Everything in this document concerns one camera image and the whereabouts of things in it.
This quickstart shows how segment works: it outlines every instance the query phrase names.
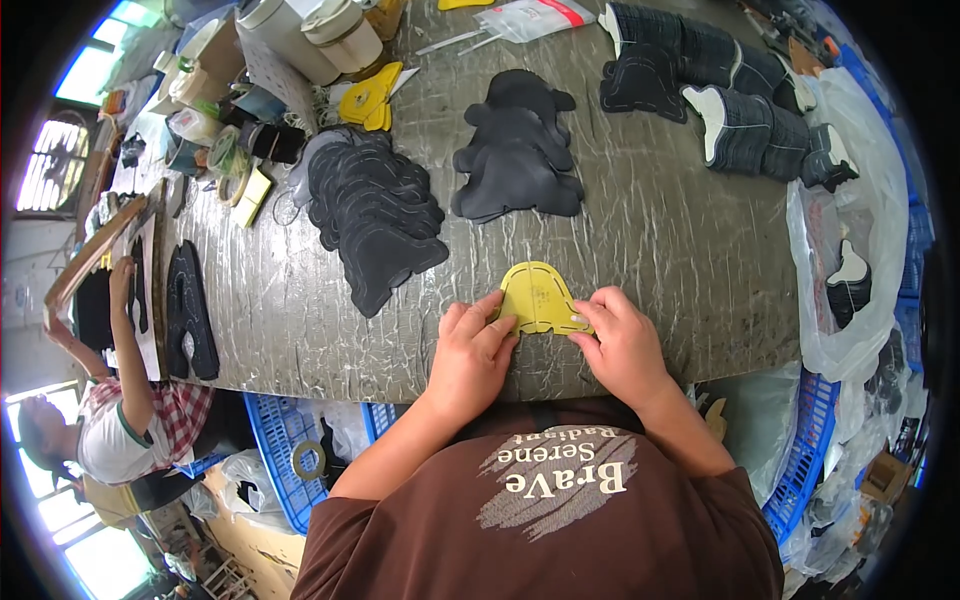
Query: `yellow plastic pattern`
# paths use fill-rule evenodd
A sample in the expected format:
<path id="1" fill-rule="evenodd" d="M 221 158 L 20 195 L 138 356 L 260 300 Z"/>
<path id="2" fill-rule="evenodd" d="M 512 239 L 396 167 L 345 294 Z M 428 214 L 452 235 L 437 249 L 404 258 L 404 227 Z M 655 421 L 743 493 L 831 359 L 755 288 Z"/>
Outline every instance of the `yellow plastic pattern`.
<path id="1" fill-rule="evenodd" d="M 402 70 L 402 62 L 391 62 L 373 77 L 347 90 L 340 100 L 340 117 L 348 123 L 363 125 L 368 132 L 388 130 L 392 118 L 387 100 Z"/>
<path id="2" fill-rule="evenodd" d="M 256 213 L 263 204 L 263 199 L 267 197 L 267 192 L 274 183 L 267 179 L 263 173 L 256 167 L 250 175 L 250 181 L 247 182 L 247 189 L 244 190 L 240 202 L 237 203 L 230 212 L 230 219 L 241 228 L 248 228 L 253 224 Z"/>
<path id="3" fill-rule="evenodd" d="M 440 0 L 437 8 L 441 11 L 449 11 L 462 7 L 485 7 L 489 4 L 493 4 L 493 0 Z"/>
<path id="4" fill-rule="evenodd" d="M 515 265 L 500 283 L 503 304 L 498 317 L 516 315 L 514 334 L 546 333 L 558 335 L 574 331 L 593 333 L 593 327 L 572 319 L 579 315 L 573 297 L 557 270 L 538 260 Z"/>

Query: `wall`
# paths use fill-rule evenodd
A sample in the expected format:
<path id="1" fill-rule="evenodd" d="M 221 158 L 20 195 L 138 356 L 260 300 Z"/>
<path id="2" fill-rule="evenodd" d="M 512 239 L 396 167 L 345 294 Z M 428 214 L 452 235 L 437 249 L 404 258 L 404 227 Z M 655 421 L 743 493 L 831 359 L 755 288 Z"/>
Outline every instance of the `wall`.
<path id="1" fill-rule="evenodd" d="M 82 375 L 83 369 L 43 335 L 43 296 L 69 262 L 73 222 L 10 224 L 3 252 L 4 394 L 28 392 Z"/>

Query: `yellow leather piece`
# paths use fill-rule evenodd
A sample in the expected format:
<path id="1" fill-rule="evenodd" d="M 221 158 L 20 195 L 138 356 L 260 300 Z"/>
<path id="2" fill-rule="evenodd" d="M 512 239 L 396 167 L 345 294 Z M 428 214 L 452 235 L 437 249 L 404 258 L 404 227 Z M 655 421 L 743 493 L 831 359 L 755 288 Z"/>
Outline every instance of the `yellow leather piece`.
<path id="1" fill-rule="evenodd" d="M 500 283 L 503 303 L 497 317 L 516 315 L 514 334 L 546 333 L 558 335 L 574 331 L 592 334 L 593 327 L 573 321 L 580 313 L 573 308 L 573 297 L 557 270 L 538 260 L 514 266 Z"/>
<path id="2" fill-rule="evenodd" d="M 489 4 L 493 4 L 493 0 L 440 0 L 437 8 L 441 11 L 449 11 L 462 7 L 485 7 Z"/>
<path id="3" fill-rule="evenodd" d="M 373 77 L 347 90 L 340 100 L 340 118 L 348 123 L 363 125 L 368 132 L 388 130 L 391 118 L 387 113 L 387 101 L 402 70 L 402 62 L 391 62 Z"/>

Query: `blue plastic crate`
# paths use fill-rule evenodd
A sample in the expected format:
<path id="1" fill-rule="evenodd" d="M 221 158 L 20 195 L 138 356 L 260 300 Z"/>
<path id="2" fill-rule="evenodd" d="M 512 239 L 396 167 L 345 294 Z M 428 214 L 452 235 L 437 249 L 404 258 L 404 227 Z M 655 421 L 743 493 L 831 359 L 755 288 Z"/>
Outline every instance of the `blue plastic crate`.
<path id="1" fill-rule="evenodd" d="M 903 257 L 903 280 L 900 295 L 920 297 L 920 285 L 924 274 L 924 251 L 933 244 L 933 227 L 930 213 L 923 204 L 910 206 L 906 231 L 906 255 Z"/>
<path id="2" fill-rule="evenodd" d="M 916 298 L 897 298 L 894 317 L 903 331 L 903 345 L 906 347 L 906 363 L 916 372 L 924 371 L 920 354 L 920 300 Z"/>
<path id="3" fill-rule="evenodd" d="M 879 113 L 880 117 L 883 119 L 883 123 L 887 126 L 887 130 L 890 131 L 890 135 L 894 138 L 894 143 L 897 145 L 897 151 L 900 153 L 900 160 L 903 162 L 903 170 L 906 172 L 906 194 L 907 199 L 910 204 L 918 204 L 920 202 L 920 195 L 917 193 L 917 186 L 913 182 L 913 174 L 910 172 L 910 166 L 906 159 L 906 152 L 903 151 L 903 144 L 900 141 L 900 136 L 897 135 L 897 130 L 894 127 L 893 114 L 891 114 L 890 109 L 886 107 L 881 101 L 879 94 L 876 93 L 876 88 L 874 88 L 873 83 L 870 81 L 870 77 L 867 73 L 867 67 L 863 64 L 863 61 L 860 60 L 860 57 L 856 55 L 853 51 L 853 48 L 844 44 L 840 46 L 840 56 L 838 56 L 834 62 L 836 66 L 846 67 L 850 74 L 853 75 L 853 78 L 860 85 L 860 88 L 867 94 L 870 98 L 870 101 L 874 103 L 876 111 Z"/>
<path id="4" fill-rule="evenodd" d="M 208 468 L 217 465 L 218 463 L 222 463 L 226 458 L 227 454 L 207 454 L 199 461 L 194 461 L 185 467 L 174 465 L 174 468 L 190 479 L 196 479 L 197 475 L 201 474 Z"/>
<path id="5" fill-rule="evenodd" d="M 244 399 L 253 435 L 283 513 L 294 531 L 305 536 L 310 511 L 326 499 L 326 490 L 320 479 L 300 479 L 294 473 L 291 459 L 297 444 L 306 440 L 319 442 L 322 432 L 318 431 L 313 417 L 297 410 L 296 398 L 244 393 Z M 371 444 L 396 421 L 393 404 L 363 403 L 360 409 Z M 300 463 L 311 470 L 317 466 L 317 458 L 308 452 L 300 457 Z"/>
<path id="6" fill-rule="evenodd" d="M 367 437 L 371 444 L 379 440 L 396 421 L 396 408 L 393 404 L 362 402 L 360 410 L 363 411 L 363 422 L 367 425 Z"/>
<path id="7" fill-rule="evenodd" d="M 793 533 L 813 494 L 833 435 L 833 408 L 840 396 L 840 382 L 830 383 L 803 369 L 797 394 L 797 435 L 790 447 L 786 471 L 763 506 L 763 516 L 777 544 L 784 543 Z"/>

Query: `right hand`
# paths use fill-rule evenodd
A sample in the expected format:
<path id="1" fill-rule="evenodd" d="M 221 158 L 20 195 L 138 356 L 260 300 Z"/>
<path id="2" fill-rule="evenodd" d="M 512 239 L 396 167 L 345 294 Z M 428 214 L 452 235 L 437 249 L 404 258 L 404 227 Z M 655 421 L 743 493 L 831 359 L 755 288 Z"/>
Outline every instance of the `right hand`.
<path id="1" fill-rule="evenodd" d="M 589 301 L 574 306 L 593 325 L 597 337 L 571 333 L 590 370 L 614 396 L 635 412 L 656 403 L 666 391 L 677 389 L 663 365 L 660 339 L 654 324 L 618 287 L 597 290 Z"/>
<path id="2" fill-rule="evenodd" d="M 136 264 L 132 256 L 124 256 L 113 263 L 113 271 L 110 272 L 110 310 L 126 313 L 130 279 L 135 272 Z"/>

